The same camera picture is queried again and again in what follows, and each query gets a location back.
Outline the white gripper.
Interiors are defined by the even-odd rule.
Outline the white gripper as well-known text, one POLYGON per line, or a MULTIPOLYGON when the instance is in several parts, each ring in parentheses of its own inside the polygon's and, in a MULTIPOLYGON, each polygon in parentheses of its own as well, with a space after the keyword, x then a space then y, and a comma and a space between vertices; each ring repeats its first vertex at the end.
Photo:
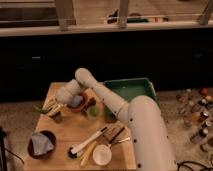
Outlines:
POLYGON ((48 116, 51 117, 51 116, 54 116, 56 113, 58 113, 63 107, 66 107, 67 106, 67 103, 63 100, 63 99, 60 99, 60 98, 54 98, 54 97, 51 97, 50 99, 48 99, 45 104, 43 105, 42 109, 43 110, 49 110, 53 105, 54 103, 56 104, 49 112, 48 112, 48 116))

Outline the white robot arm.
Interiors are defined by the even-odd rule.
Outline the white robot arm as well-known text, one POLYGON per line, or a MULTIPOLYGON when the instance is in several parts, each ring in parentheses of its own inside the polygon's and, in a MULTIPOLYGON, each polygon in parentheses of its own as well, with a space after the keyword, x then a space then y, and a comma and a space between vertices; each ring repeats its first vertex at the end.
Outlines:
POLYGON ((54 116, 73 98, 90 88, 116 118, 129 127, 136 171, 176 171, 177 164, 164 118, 158 104, 149 96, 139 95, 130 102, 98 82, 86 68, 78 68, 75 78, 59 88, 44 104, 48 116, 54 116))

